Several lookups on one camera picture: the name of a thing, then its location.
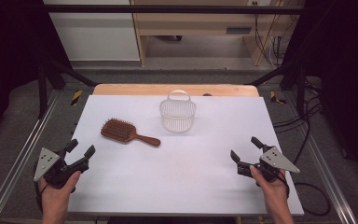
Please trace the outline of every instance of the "hairbrush bristles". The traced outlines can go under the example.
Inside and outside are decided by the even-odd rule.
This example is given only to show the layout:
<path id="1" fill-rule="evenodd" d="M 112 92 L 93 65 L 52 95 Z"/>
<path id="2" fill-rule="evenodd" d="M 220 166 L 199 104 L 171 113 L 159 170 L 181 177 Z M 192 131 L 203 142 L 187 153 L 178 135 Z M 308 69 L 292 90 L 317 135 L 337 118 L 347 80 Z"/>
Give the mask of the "hairbrush bristles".
<path id="1" fill-rule="evenodd" d="M 157 138 L 137 134 L 135 126 L 121 119 L 109 119 L 103 125 L 101 135 L 124 143 L 137 138 L 155 147 L 158 147 L 160 144 Z"/>

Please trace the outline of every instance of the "hairbrush handle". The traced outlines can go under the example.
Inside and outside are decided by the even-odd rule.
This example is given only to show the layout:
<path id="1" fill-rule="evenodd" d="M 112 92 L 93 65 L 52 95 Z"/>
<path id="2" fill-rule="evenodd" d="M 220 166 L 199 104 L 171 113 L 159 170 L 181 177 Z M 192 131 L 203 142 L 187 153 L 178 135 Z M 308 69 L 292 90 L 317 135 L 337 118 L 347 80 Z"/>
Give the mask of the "hairbrush handle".
<path id="1" fill-rule="evenodd" d="M 159 144 L 161 144 L 161 141 L 159 141 L 157 138 L 153 138 L 153 137 L 148 137 L 148 136 L 144 136 L 144 135 L 140 135 L 140 134 L 135 134 L 133 136 L 134 138 L 137 138 L 141 141 L 146 142 L 147 144 L 150 144 L 154 147 L 158 147 Z"/>

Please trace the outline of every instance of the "basket handle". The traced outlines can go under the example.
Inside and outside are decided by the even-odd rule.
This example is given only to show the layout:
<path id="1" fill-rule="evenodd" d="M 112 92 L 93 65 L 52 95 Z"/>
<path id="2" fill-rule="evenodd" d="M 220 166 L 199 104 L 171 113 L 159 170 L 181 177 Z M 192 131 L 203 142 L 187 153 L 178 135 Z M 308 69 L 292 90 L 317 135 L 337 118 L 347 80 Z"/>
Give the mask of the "basket handle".
<path id="1" fill-rule="evenodd" d="M 175 91 L 171 91 L 168 94 L 168 99 L 172 100 L 172 98 L 170 97 L 173 93 L 183 93 L 184 95 L 186 95 L 188 97 L 188 101 L 191 101 L 190 95 L 186 92 L 186 91 L 182 91 L 182 90 L 175 90 Z"/>

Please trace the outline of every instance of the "brown hairbrush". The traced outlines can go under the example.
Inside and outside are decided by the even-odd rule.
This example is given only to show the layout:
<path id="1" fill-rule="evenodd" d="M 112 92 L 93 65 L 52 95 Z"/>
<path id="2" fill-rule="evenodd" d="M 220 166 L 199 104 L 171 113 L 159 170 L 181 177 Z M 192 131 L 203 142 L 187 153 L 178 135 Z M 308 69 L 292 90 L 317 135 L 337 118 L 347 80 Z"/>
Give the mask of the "brown hairbrush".
<path id="1" fill-rule="evenodd" d="M 158 147 L 160 144 L 157 138 L 137 134 L 135 126 L 121 119 L 108 120 L 101 129 L 101 135 L 123 143 L 128 143 L 132 139 L 137 138 L 155 147 Z"/>

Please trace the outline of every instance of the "white plastic basket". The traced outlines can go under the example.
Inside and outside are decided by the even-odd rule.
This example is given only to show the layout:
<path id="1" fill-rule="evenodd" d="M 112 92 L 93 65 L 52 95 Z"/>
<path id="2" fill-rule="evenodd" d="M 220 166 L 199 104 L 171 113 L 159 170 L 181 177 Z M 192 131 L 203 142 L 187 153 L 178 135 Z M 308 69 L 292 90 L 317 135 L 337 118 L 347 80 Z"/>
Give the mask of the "white plastic basket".
<path id="1" fill-rule="evenodd" d="M 187 100 L 173 99 L 175 93 L 181 93 L 188 97 Z M 166 100 L 159 105 L 162 125 L 173 133 L 184 133 L 193 125 L 196 105 L 191 102 L 190 95 L 186 91 L 176 90 L 168 94 Z"/>

